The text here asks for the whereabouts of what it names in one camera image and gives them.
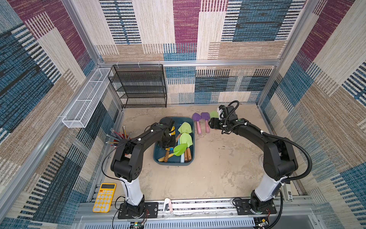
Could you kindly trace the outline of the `purple shovel pink handle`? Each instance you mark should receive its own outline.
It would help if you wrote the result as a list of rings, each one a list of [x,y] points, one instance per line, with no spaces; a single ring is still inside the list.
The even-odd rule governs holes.
[[[201,118],[205,121],[206,133],[210,133],[210,126],[209,126],[209,121],[211,119],[210,114],[208,112],[202,112]]]
[[[201,135],[202,134],[202,130],[201,130],[201,126],[200,126],[200,120],[202,119],[201,115],[199,113],[194,113],[192,115],[192,119],[196,122],[198,134]]]

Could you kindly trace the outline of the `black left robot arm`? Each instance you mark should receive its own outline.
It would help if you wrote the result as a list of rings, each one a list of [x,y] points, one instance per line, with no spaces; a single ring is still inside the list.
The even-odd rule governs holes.
[[[145,211],[144,195],[138,179],[143,168],[144,152],[156,142],[167,148],[172,139],[173,127],[173,119],[164,117],[139,136],[118,143],[111,162],[111,171],[123,185],[123,209],[128,214],[140,216]]]

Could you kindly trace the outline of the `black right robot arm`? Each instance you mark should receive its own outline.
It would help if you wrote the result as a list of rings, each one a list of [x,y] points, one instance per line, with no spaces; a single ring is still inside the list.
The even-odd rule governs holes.
[[[211,129],[219,129],[223,134],[234,133],[242,136],[263,151],[265,174],[260,185],[252,191],[249,203],[254,214],[260,214],[272,205],[273,198],[283,184],[302,179],[312,170],[313,163],[310,155],[299,144],[286,137],[266,133],[245,119],[225,122],[223,119],[211,118],[208,124]],[[298,169],[294,147],[306,157],[307,168],[302,174],[291,177],[292,173]]]

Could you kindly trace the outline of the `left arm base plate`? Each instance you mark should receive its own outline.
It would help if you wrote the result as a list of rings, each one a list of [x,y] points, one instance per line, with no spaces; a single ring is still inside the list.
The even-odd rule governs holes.
[[[147,216],[148,219],[155,219],[158,215],[158,202],[144,202],[138,206],[123,203],[118,211],[118,219],[142,219]]]

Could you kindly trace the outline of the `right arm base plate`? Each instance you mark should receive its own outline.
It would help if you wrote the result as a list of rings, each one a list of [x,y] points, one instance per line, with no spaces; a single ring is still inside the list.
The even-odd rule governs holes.
[[[277,214],[273,200],[261,202],[256,209],[252,208],[249,198],[236,198],[233,200],[238,215],[271,215]]]

